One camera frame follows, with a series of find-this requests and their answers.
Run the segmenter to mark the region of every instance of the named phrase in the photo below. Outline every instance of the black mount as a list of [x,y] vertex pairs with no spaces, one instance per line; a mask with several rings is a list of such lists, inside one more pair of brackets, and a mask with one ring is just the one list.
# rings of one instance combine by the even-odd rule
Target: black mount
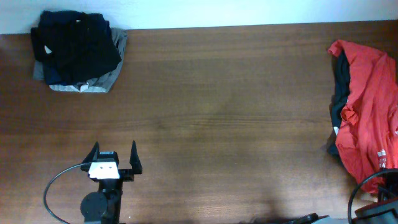
[[[91,152],[82,163],[90,163],[82,166],[82,171],[88,172],[92,163],[115,162],[119,165],[117,152],[100,152],[100,145],[95,143]],[[98,191],[88,194],[80,204],[80,211],[87,224],[118,224],[120,206],[123,194],[123,182],[134,181],[134,174],[142,174],[141,162],[138,158],[136,142],[132,142],[130,153],[131,169],[118,169],[118,179],[90,178],[99,183]]]
[[356,210],[354,224],[398,224],[398,174],[384,174],[381,177],[385,184],[379,186],[377,203]]

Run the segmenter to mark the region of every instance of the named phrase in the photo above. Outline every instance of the table surface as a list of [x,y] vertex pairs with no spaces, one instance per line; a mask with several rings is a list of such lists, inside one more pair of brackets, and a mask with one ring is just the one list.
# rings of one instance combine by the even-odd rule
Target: table surface
[[[398,22],[130,30],[108,94],[54,92],[33,80],[30,35],[0,35],[0,219],[56,223],[42,194],[96,141],[144,173],[124,184],[126,223],[238,223],[346,217],[355,184],[329,156],[334,93],[327,48],[345,39],[398,58]],[[97,184],[80,170],[50,188],[81,223]]]

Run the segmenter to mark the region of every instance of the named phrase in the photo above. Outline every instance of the cable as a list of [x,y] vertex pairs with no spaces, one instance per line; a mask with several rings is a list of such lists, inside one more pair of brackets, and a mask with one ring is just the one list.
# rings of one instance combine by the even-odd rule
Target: cable
[[353,218],[351,217],[351,209],[352,209],[352,206],[353,206],[353,202],[354,202],[354,198],[355,198],[356,193],[360,190],[360,188],[364,184],[369,182],[374,177],[378,177],[380,175],[389,174],[389,173],[398,173],[398,169],[385,169],[385,170],[379,171],[377,173],[374,173],[374,174],[370,175],[369,177],[367,177],[366,179],[364,179],[360,184],[358,184],[355,187],[355,189],[353,190],[353,193],[351,194],[351,197],[349,198],[349,201],[348,201],[348,223],[349,224],[353,224]]
[[47,205],[47,199],[46,199],[46,198],[47,198],[47,192],[49,191],[49,188],[50,188],[51,184],[52,184],[58,177],[60,177],[62,174],[64,174],[65,172],[68,172],[68,171],[70,171],[70,170],[72,170],[72,169],[74,169],[74,168],[81,167],[81,166],[84,166],[84,165],[89,165],[89,164],[90,164],[89,162],[88,162],[88,163],[83,163],[83,164],[77,164],[77,165],[74,165],[74,166],[71,166],[71,167],[65,169],[65,170],[62,171],[61,173],[57,174],[52,180],[50,180],[50,182],[49,182],[49,183],[47,184],[47,186],[45,187],[44,194],[43,194],[43,203],[44,203],[45,209],[47,209],[47,211],[49,212],[49,214],[50,214],[51,216],[53,216],[55,219],[57,219],[58,221],[60,221],[60,222],[62,222],[62,223],[64,223],[64,224],[70,224],[70,223],[68,223],[67,221],[61,219],[61,218],[58,217],[56,214],[54,214],[54,213],[51,211],[51,209],[49,208],[49,205]]

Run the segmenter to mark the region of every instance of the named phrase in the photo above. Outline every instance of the red t-shirt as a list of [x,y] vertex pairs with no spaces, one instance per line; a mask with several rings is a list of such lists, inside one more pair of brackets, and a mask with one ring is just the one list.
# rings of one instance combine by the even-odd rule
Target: red t-shirt
[[[336,146],[347,171],[358,183],[381,168],[398,168],[398,87],[396,63],[385,52],[337,40],[329,53],[344,50],[349,62],[349,96]],[[377,193],[381,178],[363,190]]]

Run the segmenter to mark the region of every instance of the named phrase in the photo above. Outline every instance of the white label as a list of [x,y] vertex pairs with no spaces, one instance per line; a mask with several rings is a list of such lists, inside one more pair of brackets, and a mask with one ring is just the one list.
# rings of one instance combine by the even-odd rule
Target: white label
[[112,155],[113,152],[99,152],[100,155]]
[[116,162],[93,162],[88,170],[90,178],[119,179],[119,171]]
[[333,127],[333,130],[335,130],[336,135],[338,134],[338,127]]
[[385,156],[385,155],[386,155],[386,151],[385,151],[384,149],[381,149],[380,152],[377,152],[377,155],[378,155],[379,157]]
[[52,51],[46,45],[44,46],[44,50],[45,50],[45,53],[47,53],[47,54],[52,53]]

